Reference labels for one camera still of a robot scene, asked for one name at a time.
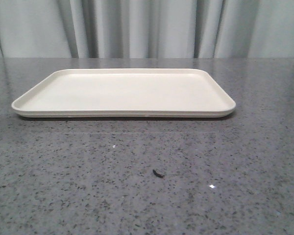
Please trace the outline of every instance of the tray surface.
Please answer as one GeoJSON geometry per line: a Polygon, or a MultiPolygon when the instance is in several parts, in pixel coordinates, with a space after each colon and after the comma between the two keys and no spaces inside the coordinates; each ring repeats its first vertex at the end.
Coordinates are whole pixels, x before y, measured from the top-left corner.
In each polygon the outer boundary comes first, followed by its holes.
{"type": "Polygon", "coordinates": [[[206,117],[236,104],[195,69],[75,69],[54,72],[12,103],[25,117],[206,117]]]}

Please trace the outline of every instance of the tray rim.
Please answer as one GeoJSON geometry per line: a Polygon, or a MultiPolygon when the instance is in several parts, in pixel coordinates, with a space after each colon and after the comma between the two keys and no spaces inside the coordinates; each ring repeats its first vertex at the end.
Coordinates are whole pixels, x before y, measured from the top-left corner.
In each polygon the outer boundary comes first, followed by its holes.
{"type": "Polygon", "coordinates": [[[221,118],[226,115],[229,115],[236,108],[236,102],[223,90],[223,88],[212,78],[212,76],[204,70],[199,69],[182,69],[182,68],[111,68],[111,69],[64,69],[57,70],[51,73],[49,76],[44,78],[34,87],[29,89],[23,95],[15,99],[11,104],[12,109],[19,115],[28,118],[75,118],[75,117],[177,117],[177,118],[221,118]],[[32,93],[37,87],[40,87],[43,83],[48,82],[51,79],[56,79],[55,75],[57,74],[70,74],[72,71],[110,71],[111,74],[113,72],[124,72],[126,71],[130,74],[135,74],[133,71],[140,71],[140,73],[146,73],[144,71],[155,71],[149,72],[148,74],[157,73],[157,71],[192,71],[198,73],[202,73],[205,76],[208,76],[215,86],[217,86],[220,91],[232,102],[232,106],[228,109],[224,109],[221,111],[187,111],[187,110],[152,110],[152,111],[144,111],[144,110],[24,110],[16,106],[16,103],[22,100],[25,96],[32,93]]]}

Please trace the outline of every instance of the white curtain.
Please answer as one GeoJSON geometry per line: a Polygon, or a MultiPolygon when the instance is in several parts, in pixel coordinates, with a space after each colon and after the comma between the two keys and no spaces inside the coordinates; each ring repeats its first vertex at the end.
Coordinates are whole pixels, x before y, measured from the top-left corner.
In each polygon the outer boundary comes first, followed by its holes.
{"type": "Polygon", "coordinates": [[[0,57],[294,57],[294,0],[0,0],[0,57]]]}

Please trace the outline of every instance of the speckled gray surface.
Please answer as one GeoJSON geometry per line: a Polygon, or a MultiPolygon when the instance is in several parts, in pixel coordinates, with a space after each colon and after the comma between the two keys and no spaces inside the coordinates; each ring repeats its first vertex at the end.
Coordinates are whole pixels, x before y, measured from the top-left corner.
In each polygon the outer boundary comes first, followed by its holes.
{"type": "Polygon", "coordinates": [[[0,59],[0,234],[294,235],[294,59],[0,59]],[[237,109],[28,119],[10,108],[56,70],[144,67],[206,70],[237,109]]]}

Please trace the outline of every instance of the white tray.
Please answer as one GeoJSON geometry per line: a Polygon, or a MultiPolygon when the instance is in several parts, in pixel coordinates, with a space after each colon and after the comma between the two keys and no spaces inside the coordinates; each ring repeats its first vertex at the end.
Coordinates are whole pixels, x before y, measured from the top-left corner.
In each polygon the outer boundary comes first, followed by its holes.
{"type": "Polygon", "coordinates": [[[60,70],[12,103],[30,118],[218,118],[235,106],[208,73],[194,69],[60,70]]]}

